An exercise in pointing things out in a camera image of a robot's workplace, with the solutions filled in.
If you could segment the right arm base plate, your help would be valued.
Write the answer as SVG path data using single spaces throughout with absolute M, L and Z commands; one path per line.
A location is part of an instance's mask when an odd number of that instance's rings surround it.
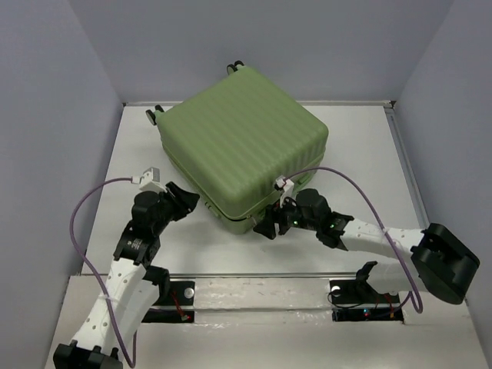
M 404 321 L 397 294 L 379 294 L 356 280 L 330 280 L 327 301 L 335 322 Z

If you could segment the green hard-shell suitcase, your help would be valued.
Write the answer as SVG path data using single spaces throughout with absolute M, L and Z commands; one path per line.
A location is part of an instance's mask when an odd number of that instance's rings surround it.
M 243 234 L 280 195 L 274 183 L 300 173 L 294 190 L 313 177 L 329 135 L 322 120 L 242 61 L 227 77 L 169 108 L 145 114 L 161 146 L 205 206 L 232 234 Z

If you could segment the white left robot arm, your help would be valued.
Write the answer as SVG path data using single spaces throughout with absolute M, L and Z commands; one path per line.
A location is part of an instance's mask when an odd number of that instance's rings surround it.
M 168 299 L 171 289 L 168 270 L 152 264 L 160 236 L 170 223 L 193 212 L 199 199 L 174 182 L 145 184 L 135 195 L 107 277 L 81 256 L 101 291 L 71 341 L 56 347 L 56 368 L 136 366 L 138 328 L 152 306 Z

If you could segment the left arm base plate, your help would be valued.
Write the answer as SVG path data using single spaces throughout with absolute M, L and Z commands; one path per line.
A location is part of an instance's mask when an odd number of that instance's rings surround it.
M 194 323 L 195 281 L 171 280 L 166 297 L 148 310 L 142 322 L 146 324 L 191 324 Z

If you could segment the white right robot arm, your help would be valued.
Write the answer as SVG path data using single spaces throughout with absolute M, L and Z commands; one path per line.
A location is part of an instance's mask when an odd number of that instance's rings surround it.
M 405 291 L 427 292 L 448 304 L 461 304 L 480 267 L 479 258 L 442 224 L 381 228 L 332 211 L 326 198 L 312 188 L 268 205 L 253 230 L 273 240 L 292 228 L 313 231 L 331 249 L 391 258 L 390 263 L 367 261 L 354 279 L 337 283 L 335 296 L 341 305 L 371 304 L 380 295 Z

